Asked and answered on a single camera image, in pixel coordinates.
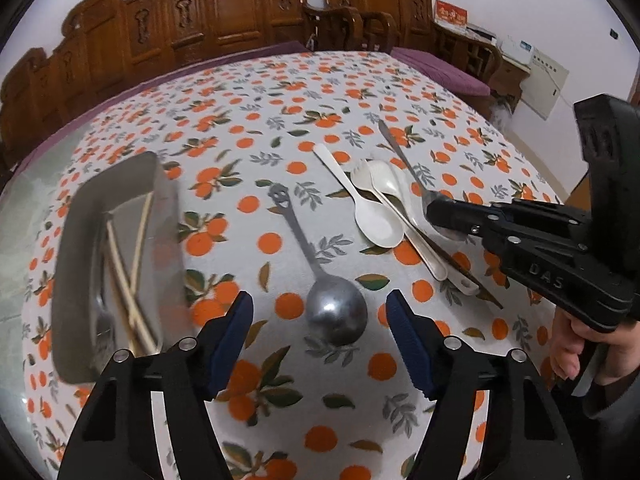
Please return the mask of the person right hand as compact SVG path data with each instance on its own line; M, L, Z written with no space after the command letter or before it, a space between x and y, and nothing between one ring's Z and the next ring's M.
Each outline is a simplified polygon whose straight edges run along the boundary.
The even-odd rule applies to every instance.
M561 308L555 309L549 350L555 374L562 379L577 379L596 356L592 352L599 347L603 353L597 358L596 384L612 385L634 374L639 367L639 323L623 322L614 332L601 334L576 316Z

